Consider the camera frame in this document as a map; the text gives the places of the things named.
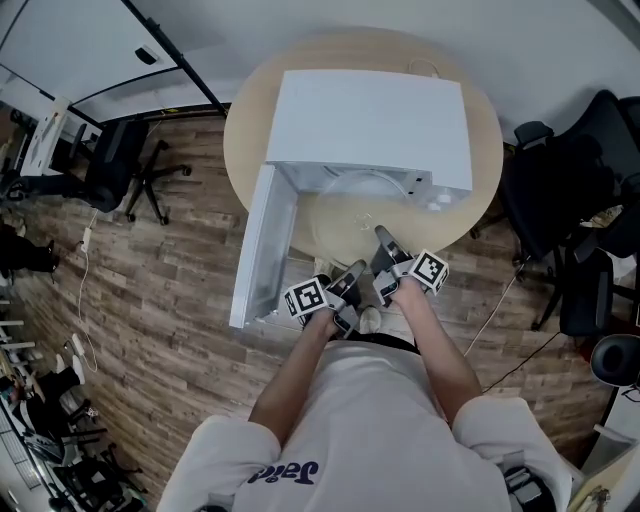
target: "white t-shirt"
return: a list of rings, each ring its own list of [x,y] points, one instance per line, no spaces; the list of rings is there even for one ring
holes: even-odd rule
[[[505,455],[569,503],[571,475],[520,398],[478,397],[452,428],[419,356],[340,341],[325,350],[283,449],[267,428],[213,416],[193,434],[158,512],[510,511]]]

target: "hand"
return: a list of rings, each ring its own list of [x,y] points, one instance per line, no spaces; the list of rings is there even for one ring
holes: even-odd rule
[[[403,308],[416,300],[424,299],[424,291],[420,282],[411,276],[400,279],[398,289],[391,295],[391,300]]]
[[[329,341],[331,336],[338,332],[338,326],[333,321],[333,315],[335,311],[329,308],[322,308],[318,311],[315,311],[309,323],[306,325],[306,329],[314,328],[318,329],[321,336],[326,337],[326,340]]]

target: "open cabinet door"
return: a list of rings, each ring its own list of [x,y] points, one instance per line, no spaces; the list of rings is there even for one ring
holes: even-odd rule
[[[298,195],[273,165],[260,168],[233,291],[232,327],[241,329],[278,308]]]

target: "white shoe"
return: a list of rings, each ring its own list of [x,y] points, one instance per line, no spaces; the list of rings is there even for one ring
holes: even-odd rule
[[[367,306],[360,315],[360,334],[373,334],[380,332],[382,327],[382,315],[373,306]]]
[[[82,369],[82,362],[78,356],[73,356],[73,371],[76,372],[80,384],[84,384],[86,382],[84,380],[84,370]]]
[[[60,373],[64,370],[66,365],[64,364],[64,359],[60,354],[56,354],[56,373]]]

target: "wooden floor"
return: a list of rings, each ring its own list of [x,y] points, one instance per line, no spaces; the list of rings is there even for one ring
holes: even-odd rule
[[[82,310],[98,372],[86,372],[83,391],[113,440],[144,469],[140,481],[152,504],[196,426],[214,413],[246,417],[297,334],[270,325],[252,332],[228,327],[247,213],[227,178],[223,129],[223,121],[212,118],[162,123],[149,137],[145,155],[162,137],[172,147],[160,163],[193,168],[190,177],[156,184],[171,223],[157,224],[143,198],[134,224],[122,209],[99,214],[89,250]],[[27,322],[23,337],[38,343],[53,368],[54,354],[63,352],[71,333],[81,333],[77,298],[86,262],[78,242],[93,211],[76,200],[48,198],[25,202],[12,213],[14,220],[26,221],[28,238],[41,243],[53,238],[62,256],[55,283],[48,275],[20,272],[11,291],[22,304],[16,315]],[[502,223],[481,240],[467,235],[442,251],[451,276],[434,304],[461,349],[511,280],[514,249],[515,237]],[[294,252],[287,279],[311,273],[309,258]],[[535,278],[511,288],[469,355],[483,386],[557,332],[557,318],[545,332],[528,330],[549,295],[548,286]],[[408,335],[395,310],[385,314],[385,330]],[[87,352],[92,363],[88,347]],[[527,400],[570,460],[579,458],[610,393],[563,335],[491,391]]]

